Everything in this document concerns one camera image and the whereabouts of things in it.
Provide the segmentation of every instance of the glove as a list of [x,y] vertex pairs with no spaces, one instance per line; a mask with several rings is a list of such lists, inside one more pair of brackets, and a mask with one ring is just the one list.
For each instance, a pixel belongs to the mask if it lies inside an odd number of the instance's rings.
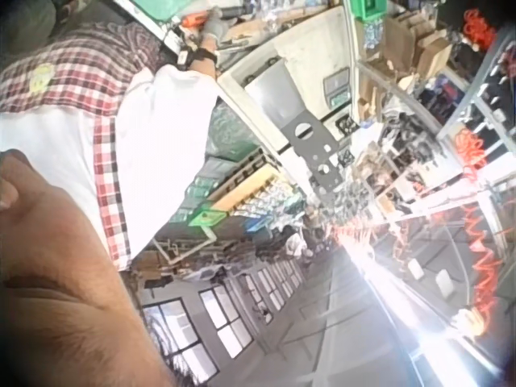
[[236,19],[222,20],[222,16],[223,12],[217,6],[210,11],[210,16],[202,29],[202,38],[210,36],[217,40],[217,44],[224,39],[229,27],[236,23]]

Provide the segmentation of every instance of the red plaid shirt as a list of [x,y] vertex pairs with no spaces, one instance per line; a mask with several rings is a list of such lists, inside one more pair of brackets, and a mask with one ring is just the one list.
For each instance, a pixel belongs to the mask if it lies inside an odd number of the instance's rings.
[[[11,64],[0,74],[0,113],[41,106],[67,106],[95,117],[94,175],[110,257],[120,269],[131,259],[120,193],[114,121],[132,78],[144,67],[156,70],[159,41],[138,24],[88,24]],[[37,69],[52,78],[35,92]]]

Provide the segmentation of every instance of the yellow label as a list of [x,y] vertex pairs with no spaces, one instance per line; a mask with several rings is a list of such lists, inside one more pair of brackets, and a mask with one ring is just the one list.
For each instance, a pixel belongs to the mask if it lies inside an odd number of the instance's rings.
[[29,90],[32,94],[43,93],[50,83],[50,80],[56,74],[53,64],[44,63],[32,71]]

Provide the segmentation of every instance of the worker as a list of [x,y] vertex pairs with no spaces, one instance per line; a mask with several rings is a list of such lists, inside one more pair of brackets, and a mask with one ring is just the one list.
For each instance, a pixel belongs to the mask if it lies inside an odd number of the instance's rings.
[[0,155],[0,202],[0,385],[195,385],[160,357],[84,211],[19,151]]
[[66,191],[124,270],[176,212],[205,160],[218,97],[210,12],[189,71],[160,62],[139,24],[90,24],[0,74],[0,152]]

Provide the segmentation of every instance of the metal plate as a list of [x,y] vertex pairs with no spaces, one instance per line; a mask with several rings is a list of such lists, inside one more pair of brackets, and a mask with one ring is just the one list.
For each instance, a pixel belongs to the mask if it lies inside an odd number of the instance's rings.
[[269,64],[270,67],[245,86],[245,90],[285,135],[294,151],[303,157],[315,180],[329,193],[343,182],[339,170],[328,160],[339,150],[339,143],[306,109],[285,60],[269,61]]

